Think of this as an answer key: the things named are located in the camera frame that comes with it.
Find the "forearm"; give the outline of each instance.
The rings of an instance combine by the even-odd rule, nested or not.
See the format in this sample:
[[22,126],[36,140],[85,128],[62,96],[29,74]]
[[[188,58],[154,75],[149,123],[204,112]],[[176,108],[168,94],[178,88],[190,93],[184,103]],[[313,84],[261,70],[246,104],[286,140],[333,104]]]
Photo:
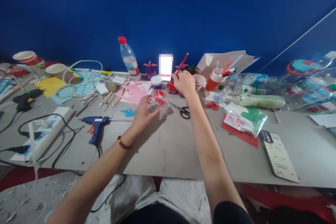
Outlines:
[[222,201],[232,201],[245,209],[198,95],[186,98],[211,214]]
[[[139,127],[132,125],[122,135],[121,140],[126,146],[130,146],[140,132]],[[79,179],[48,223],[83,223],[83,218],[85,221],[97,197],[112,180],[126,153],[127,150],[116,140]]]

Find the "scissors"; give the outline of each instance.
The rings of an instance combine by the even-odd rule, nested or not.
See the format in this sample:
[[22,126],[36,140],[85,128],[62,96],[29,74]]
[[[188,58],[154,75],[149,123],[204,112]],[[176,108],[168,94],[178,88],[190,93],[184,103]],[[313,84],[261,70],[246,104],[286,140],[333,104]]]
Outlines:
[[190,112],[189,112],[189,107],[179,107],[179,106],[176,106],[175,104],[167,101],[170,105],[174,106],[175,108],[179,109],[180,110],[180,114],[181,116],[184,118],[184,119],[190,119]]

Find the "white pants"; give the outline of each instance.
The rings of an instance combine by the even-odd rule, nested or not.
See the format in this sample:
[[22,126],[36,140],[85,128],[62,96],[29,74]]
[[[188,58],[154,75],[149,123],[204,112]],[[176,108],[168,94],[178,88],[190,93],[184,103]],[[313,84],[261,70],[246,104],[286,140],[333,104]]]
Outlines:
[[[103,200],[123,181],[115,175],[104,189]],[[155,202],[182,215],[189,223],[211,223],[210,207],[201,180],[163,178],[156,192],[151,176],[126,175],[126,180],[100,210],[100,224],[120,223],[133,211]]]

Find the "bracelet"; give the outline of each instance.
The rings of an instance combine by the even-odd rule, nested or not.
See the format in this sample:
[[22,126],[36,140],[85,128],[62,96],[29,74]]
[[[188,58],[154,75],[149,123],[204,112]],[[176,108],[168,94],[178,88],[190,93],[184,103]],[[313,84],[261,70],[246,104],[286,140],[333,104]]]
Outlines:
[[120,146],[121,146],[122,148],[126,149],[126,150],[129,150],[129,149],[132,148],[132,145],[130,145],[130,146],[126,146],[126,145],[124,145],[124,143],[121,141],[121,136],[118,136],[118,142],[119,142]]

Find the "hand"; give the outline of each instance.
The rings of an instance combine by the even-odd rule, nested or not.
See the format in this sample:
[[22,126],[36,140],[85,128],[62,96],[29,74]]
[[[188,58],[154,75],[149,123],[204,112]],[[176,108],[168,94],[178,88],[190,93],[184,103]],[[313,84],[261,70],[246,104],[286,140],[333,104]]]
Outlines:
[[155,118],[161,111],[161,108],[157,109],[155,112],[150,113],[147,110],[147,99],[151,95],[146,95],[141,98],[138,108],[136,109],[133,124],[138,130],[143,130],[153,118]]
[[176,75],[176,73],[177,71],[172,74],[175,88],[180,91],[184,96],[189,96],[196,93],[195,79],[193,78],[193,76],[187,70],[179,72],[178,75]]

